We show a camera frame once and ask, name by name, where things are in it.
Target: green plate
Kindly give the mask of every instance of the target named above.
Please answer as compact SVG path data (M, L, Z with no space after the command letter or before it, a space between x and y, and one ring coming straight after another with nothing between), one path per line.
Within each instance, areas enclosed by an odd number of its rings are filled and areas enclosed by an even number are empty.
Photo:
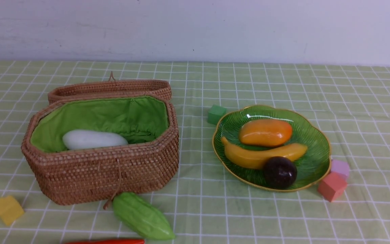
M240 167L225 156L221 142L221 137L223 136L229 142L248 150L269 149L243 145L238 139L240 128L245 123L255 119L280 119L287 121L293 128L293 134L291 139L285 144L297 142L308 146L305 155L294 161L297 167L297 179L287 189L278 190L270 188L261 170ZM286 109L276 109L266 105L253 105L228 113L218 122L212 143L216 155L232 175L247 184L265 190L282 192L302 190L323 179L331 168L331 147L326 136L305 117Z

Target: pink wooden block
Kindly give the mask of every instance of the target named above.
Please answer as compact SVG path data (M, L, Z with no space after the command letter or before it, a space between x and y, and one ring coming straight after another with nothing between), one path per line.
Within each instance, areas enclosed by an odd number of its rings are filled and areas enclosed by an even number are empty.
M350 166L347 162L334 159L332 160L331 173L332 172L337 173L342 179L347 181L348 176L350 175Z
M339 174L332 172L322 179L317 190L326 200L333 202L344 193L346 187L347 182Z

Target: wicker basket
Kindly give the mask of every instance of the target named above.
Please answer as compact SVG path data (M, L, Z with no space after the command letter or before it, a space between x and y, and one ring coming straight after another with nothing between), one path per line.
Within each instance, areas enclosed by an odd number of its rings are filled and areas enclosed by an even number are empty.
M99 98L152 96L165 103L169 128L147 143L44 153L31 144L40 119L67 102ZM62 99L35 114L21 146L41 191L59 205L112 199L124 191L146 193L159 190L178 170L178 125L175 109L163 97L149 92L137 94L96 94Z
M167 81L158 79L114 79L113 74L107 82L89 82L74 85L66 85L55 88L48 93L49 104L68 98L86 98L97 94L136 94L149 91L157 96L169 101L172 96L171 86Z

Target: basket strap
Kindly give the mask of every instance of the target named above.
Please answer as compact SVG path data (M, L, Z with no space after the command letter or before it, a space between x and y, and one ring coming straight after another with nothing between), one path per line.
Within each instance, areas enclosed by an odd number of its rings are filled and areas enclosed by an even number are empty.
M111 78L116 82L116 80L115 80L115 78L113 77L113 73L112 73L112 71L111 71L111 75L109 76L109 79L108 79L108 82L110 82L111 81Z
M113 195L103 205L104 210L106 210L108 208L109 204L111 204L113 198L115 198L116 194L118 193L118 191L120 190L120 187L121 187L121 181L122 181L122 179L121 179L122 178L121 177L121 165L120 165L120 161L118 159L116 159L116 162L118 164L118 187L115 189Z

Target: green wooden block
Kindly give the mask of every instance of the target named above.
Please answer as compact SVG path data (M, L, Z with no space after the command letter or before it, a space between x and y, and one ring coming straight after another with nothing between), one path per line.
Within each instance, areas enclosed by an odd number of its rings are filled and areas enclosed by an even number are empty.
M226 114L226 108L213 105L209 110L209 115L207 116L207 123L212 125L217 125L219 120Z

